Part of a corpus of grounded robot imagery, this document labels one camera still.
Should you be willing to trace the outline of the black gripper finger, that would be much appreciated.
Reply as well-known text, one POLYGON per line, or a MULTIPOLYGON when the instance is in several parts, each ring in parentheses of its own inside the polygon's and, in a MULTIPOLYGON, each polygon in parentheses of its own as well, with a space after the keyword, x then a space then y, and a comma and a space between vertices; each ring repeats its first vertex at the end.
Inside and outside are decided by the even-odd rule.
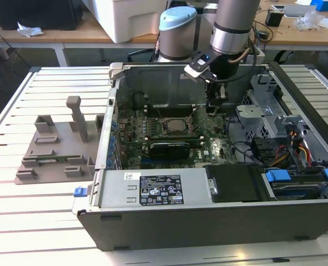
POLYGON ((206 83, 206 112, 215 114, 222 104, 228 101, 228 94, 225 92, 227 83, 215 81, 206 83))

